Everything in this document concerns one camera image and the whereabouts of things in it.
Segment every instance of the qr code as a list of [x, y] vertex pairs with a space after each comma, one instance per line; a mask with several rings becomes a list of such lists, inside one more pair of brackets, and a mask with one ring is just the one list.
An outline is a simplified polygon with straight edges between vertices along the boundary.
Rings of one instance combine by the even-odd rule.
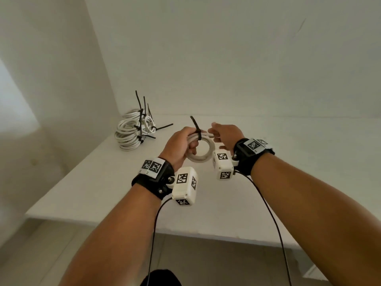
[[257, 141], [259, 141], [260, 144], [268, 144], [268, 143], [265, 142], [263, 139], [257, 139]]
[[142, 168], [148, 169], [151, 163], [152, 163], [152, 160], [145, 160]]
[[218, 159], [227, 159], [227, 154], [217, 154]]
[[222, 172], [221, 176], [219, 177], [220, 179], [222, 178], [230, 178], [231, 172]]
[[189, 205], [188, 201], [185, 200], [185, 199], [176, 200], [176, 202], [178, 202], [178, 204], [181, 205], [181, 206], [187, 206], [187, 205]]
[[196, 179], [194, 177], [192, 177], [192, 188], [194, 190], [196, 190], [196, 184], [197, 184]]
[[158, 173], [161, 167], [162, 167], [162, 165], [160, 163], [153, 162], [151, 164], [151, 166], [149, 167], [149, 170], [151, 170], [151, 171], [153, 171], [155, 173]]
[[252, 141], [247, 146], [250, 147], [254, 151], [256, 148], [260, 147], [261, 145], [259, 143], [257, 143], [256, 141]]
[[183, 184], [187, 182], [188, 174], [187, 173], [181, 173], [177, 176], [177, 184]]

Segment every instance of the human hand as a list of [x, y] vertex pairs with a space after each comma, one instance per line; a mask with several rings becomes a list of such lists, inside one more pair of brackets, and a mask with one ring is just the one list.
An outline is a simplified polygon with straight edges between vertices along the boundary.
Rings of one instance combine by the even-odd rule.
[[160, 158], [167, 160], [172, 165], [175, 172], [181, 168], [188, 153], [197, 153], [198, 140], [192, 141], [190, 144], [187, 141], [188, 135], [195, 131], [196, 128], [194, 127], [184, 127], [182, 130], [175, 132], [159, 155]]
[[226, 149], [233, 155], [234, 146], [237, 141], [245, 138], [242, 131], [233, 124], [218, 124], [212, 123], [212, 128], [208, 129], [208, 133], [214, 134], [215, 143], [223, 143], [220, 149]]

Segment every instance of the person's left arm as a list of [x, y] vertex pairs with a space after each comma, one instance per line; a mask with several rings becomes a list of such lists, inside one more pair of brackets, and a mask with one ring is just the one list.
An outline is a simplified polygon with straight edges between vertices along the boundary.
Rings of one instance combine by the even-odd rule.
[[[188, 152], [196, 154], [198, 141], [187, 142], [195, 130], [184, 127], [176, 132], [159, 155], [175, 172]], [[135, 184], [83, 243], [60, 286], [120, 285], [134, 279], [146, 257], [160, 205], [158, 197]]]

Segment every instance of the white table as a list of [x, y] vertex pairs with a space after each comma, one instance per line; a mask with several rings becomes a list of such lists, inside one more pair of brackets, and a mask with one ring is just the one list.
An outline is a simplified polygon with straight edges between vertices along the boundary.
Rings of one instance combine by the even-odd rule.
[[[238, 125], [248, 137], [266, 138], [280, 158], [345, 192], [381, 219], [381, 120], [346, 118], [278, 118], [195, 116], [203, 129], [212, 121]], [[128, 192], [145, 158], [157, 156], [167, 139], [189, 116], [155, 116], [156, 139], [123, 152], [108, 137], [29, 211], [29, 217], [97, 225]], [[280, 245], [274, 223], [259, 194], [241, 176], [218, 181], [212, 162], [191, 163], [200, 181], [196, 203], [169, 202], [157, 231], [177, 235]], [[287, 247], [298, 247], [279, 221]]]

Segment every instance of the person's right hand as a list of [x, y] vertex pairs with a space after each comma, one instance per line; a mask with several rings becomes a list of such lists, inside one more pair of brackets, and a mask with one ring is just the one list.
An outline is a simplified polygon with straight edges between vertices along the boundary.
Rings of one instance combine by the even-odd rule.
[[242, 131], [233, 124], [212, 123], [212, 128], [208, 129], [208, 133], [214, 134], [215, 143], [223, 143], [220, 149], [226, 149], [233, 155], [234, 146], [237, 141], [245, 138]]

